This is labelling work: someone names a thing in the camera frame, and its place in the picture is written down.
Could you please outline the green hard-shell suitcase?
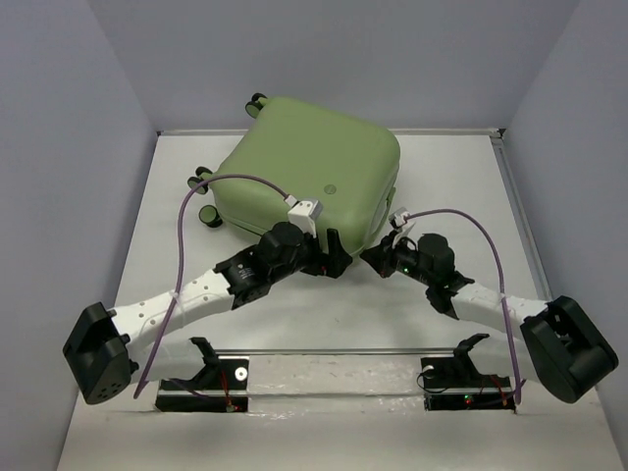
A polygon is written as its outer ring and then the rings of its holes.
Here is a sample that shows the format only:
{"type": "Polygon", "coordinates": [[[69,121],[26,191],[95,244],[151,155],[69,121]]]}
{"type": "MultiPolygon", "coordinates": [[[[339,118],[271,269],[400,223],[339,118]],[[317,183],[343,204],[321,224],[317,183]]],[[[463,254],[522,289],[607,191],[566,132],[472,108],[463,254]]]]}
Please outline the green hard-shell suitcase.
{"type": "Polygon", "coordinates": [[[287,217],[282,191],[319,201],[320,237],[335,229],[352,256],[373,243],[393,201],[400,147],[386,128],[294,98],[254,94],[254,122],[216,170],[188,178],[226,223],[256,235],[287,217]]]}

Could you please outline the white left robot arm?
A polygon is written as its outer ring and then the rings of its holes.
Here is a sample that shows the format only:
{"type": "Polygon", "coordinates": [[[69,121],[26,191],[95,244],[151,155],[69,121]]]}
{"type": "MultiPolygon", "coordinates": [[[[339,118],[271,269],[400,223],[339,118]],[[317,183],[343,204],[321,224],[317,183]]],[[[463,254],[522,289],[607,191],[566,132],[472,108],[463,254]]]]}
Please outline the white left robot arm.
{"type": "Polygon", "coordinates": [[[326,239],[323,249],[319,238],[279,222],[186,285],[126,306],[85,307],[63,346],[84,402],[100,404],[132,384],[149,382],[158,360],[174,359],[163,344],[171,332],[254,302],[297,272],[339,278],[352,258],[337,230],[329,229],[326,239]]]}

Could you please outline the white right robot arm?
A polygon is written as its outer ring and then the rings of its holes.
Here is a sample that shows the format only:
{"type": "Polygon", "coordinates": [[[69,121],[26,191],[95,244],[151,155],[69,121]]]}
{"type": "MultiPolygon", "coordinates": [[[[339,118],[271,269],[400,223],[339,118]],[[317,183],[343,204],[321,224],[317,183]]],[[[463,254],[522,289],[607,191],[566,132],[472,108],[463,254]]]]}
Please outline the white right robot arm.
{"type": "Polygon", "coordinates": [[[400,273],[425,285],[437,312],[522,341],[520,375],[563,402],[576,402],[619,365],[616,352],[577,301],[564,295],[552,301],[526,299],[486,288],[456,270],[454,252],[442,235],[426,234],[414,242],[391,233],[360,258],[383,278],[400,273]]]}

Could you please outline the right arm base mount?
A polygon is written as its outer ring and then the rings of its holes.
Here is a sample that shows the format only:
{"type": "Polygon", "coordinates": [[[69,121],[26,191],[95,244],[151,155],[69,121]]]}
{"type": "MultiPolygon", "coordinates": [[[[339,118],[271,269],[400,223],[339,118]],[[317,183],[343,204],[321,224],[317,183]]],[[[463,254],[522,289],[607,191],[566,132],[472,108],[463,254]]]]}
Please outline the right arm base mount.
{"type": "Polygon", "coordinates": [[[516,410],[509,378],[472,372],[453,356],[423,357],[416,382],[427,411],[516,410]]]}

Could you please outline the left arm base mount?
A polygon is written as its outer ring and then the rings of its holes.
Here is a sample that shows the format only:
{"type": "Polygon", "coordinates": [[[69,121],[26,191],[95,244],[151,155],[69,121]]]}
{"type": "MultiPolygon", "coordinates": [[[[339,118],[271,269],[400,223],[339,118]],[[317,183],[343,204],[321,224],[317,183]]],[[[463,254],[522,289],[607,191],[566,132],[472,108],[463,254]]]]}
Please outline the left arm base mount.
{"type": "Polygon", "coordinates": [[[155,408],[171,413],[245,413],[248,380],[248,357],[221,356],[216,369],[205,367],[191,380],[160,382],[155,408]]]}

